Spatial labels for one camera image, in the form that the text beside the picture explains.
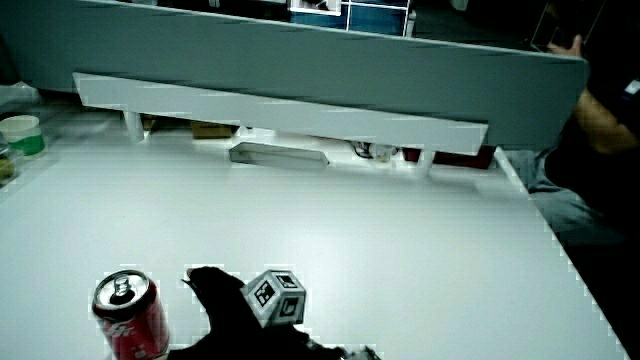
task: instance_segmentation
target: soda can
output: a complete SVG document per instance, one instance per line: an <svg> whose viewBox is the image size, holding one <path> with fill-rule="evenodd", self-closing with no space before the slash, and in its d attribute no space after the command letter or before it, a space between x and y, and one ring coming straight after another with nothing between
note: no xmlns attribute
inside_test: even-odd
<svg viewBox="0 0 640 360"><path fill-rule="evenodd" d="M158 289L144 273L107 276L96 288L92 310L118 360L153 359L166 352L169 330Z"/></svg>

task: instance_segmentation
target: black glove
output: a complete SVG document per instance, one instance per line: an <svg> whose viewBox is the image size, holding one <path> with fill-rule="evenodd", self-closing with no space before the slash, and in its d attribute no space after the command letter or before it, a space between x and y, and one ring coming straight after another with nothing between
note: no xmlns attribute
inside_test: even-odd
<svg viewBox="0 0 640 360"><path fill-rule="evenodd" d="M168 360L279 359L339 360L340 348L325 348L293 325L262 328L245 301L244 283L215 267L188 272L185 281L209 316L211 332L195 345L169 352Z"/></svg>

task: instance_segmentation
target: green cup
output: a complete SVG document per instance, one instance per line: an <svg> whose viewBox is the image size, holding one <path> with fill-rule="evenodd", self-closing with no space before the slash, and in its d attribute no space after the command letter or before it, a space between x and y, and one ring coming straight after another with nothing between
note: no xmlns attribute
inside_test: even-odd
<svg viewBox="0 0 640 360"><path fill-rule="evenodd" d="M35 116L12 116L0 121L0 132L10 148L22 151L27 159L37 158L45 149L39 125L40 120Z"/></svg>

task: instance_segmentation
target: black shirt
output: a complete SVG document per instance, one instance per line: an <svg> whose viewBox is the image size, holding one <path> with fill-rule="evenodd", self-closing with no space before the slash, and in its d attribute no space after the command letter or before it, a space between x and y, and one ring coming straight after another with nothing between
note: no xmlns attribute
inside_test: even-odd
<svg viewBox="0 0 640 360"><path fill-rule="evenodd" d="M609 0L584 48L591 65L587 88L630 131L640 136L640 6ZM640 221L640 149L596 153L574 117L547 157L545 171L556 185L579 194L612 223L636 231Z"/></svg>

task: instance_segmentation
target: gray partition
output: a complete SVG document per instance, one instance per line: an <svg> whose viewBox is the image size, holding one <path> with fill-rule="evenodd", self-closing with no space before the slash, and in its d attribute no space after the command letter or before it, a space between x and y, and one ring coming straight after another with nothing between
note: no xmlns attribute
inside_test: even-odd
<svg viewBox="0 0 640 360"><path fill-rule="evenodd" d="M578 58L113 1L0 0L0 34L36 88L75 91L76 71L481 121L507 147L552 144L589 72Z"/></svg>

